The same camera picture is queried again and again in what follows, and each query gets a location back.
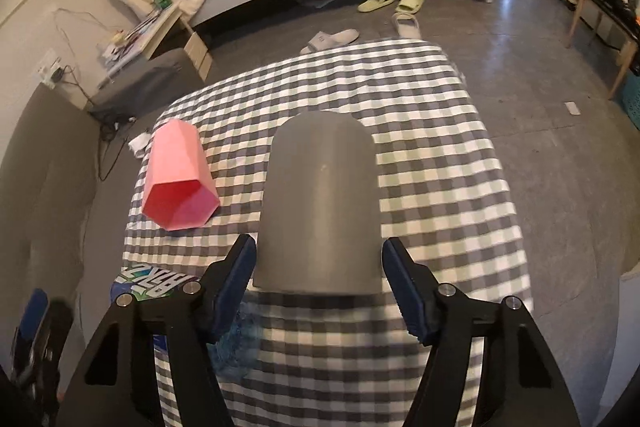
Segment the table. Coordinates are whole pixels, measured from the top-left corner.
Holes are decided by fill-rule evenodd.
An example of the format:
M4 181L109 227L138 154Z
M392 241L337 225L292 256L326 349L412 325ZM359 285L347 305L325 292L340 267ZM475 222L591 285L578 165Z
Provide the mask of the table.
M436 44L351 44L241 73L177 100L172 118L200 131L222 201L202 229L166 232L141 213L148 154L129 214L124 265L202 274L239 233L256 236L271 139L304 110L350 113L372 133L382 191L382 237L474 298L517 295L532 309L527 259L500 162L464 81ZM244 296L262 328L255 368L220 378L238 426L401 425L429 350L384 293L360 297ZM458 416L472 419L481 365L474 342ZM168 359L156 352L168 425L180 425Z

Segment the paper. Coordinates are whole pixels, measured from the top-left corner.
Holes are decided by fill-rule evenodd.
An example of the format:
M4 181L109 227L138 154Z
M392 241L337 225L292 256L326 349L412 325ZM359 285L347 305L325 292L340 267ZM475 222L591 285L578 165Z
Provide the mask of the paper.
M575 102L564 102L564 105L572 115L578 116L580 114L580 109L578 109L578 106L575 105Z
M129 142L129 149L133 153L133 156L142 160L145 155L146 147L149 145L151 141L151 135L148 132L144 132L136 136L133 140Z

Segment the gray cylinder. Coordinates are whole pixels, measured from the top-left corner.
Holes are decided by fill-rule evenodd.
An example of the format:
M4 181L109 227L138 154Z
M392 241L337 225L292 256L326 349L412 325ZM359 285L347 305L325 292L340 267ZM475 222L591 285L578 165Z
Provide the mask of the gray cylinder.
M254 285L276 293L380 293L381 247L369 131L330 111L284 123L271 143Z

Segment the white slipper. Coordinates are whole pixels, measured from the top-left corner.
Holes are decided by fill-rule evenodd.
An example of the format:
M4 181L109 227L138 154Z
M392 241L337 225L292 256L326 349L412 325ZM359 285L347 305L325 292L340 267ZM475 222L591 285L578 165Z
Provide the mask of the white slipper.
M398 13L418 13L418 10L422 8L424 0L400 0L396 11Z
M398 35L403 39L422 40L418 19L411 13L396 12L392 17L392 21L394 22Z
M351 44L360 36L357 30L344 30L333 35L325 32L318 32L316 36L309 41L306 48L300 51L300 55L306 55L314 52L321 52L338 46Z

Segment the blue fuzzy fabric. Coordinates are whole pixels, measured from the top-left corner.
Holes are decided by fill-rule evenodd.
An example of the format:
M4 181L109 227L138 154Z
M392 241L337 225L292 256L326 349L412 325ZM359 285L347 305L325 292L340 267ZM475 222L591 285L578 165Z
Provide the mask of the blue fuzzy fabric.
M241 302L229 330L215 344L207 344L217 377L240 382L255 367L260 348L260 322L252 306Z

